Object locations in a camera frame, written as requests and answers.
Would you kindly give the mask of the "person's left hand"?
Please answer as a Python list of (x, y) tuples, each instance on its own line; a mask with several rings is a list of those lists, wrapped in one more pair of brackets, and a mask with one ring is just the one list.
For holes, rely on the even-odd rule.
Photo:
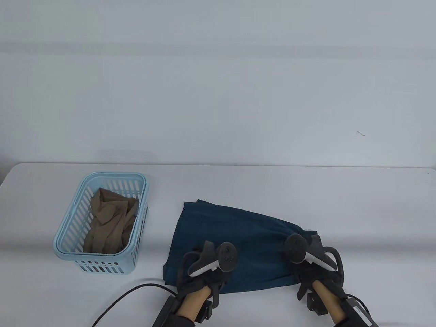
[(206, 272), (196, 277), (186, 277), (184, 275), (185, 265), (188, 263), (189, 260), (192, 260), (194, 258), (199, 259), (199, 257), (199, 252), (188, 252), (182, 258), (181, 266), (179, 267), (177, 273), (176, 298), (179, 301), (184, 300), (188, 294), (208, 287), (210, 289), (210, 294), (207, 299), (212, 298), (211, 307), (214, 309), (219, 304), (220, 291), (228, 283), (228, 280), (231, 278), (233, 272), (224, 272), (220, 268), (217, 268), (215, 271), (207, 270)]

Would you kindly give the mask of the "person's right hand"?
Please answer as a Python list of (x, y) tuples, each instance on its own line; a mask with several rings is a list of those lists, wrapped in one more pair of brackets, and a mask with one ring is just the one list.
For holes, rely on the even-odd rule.
[(347, 297), (343, 289), (344, 277), (338, 271), (328, 271), (317, 264), (304, 261), (294, 266), (294, 275), (300, 282), (298, 300), (301, 300), (308, 290), (316, 293), (323, 301), (329, 296), (339, 300)]

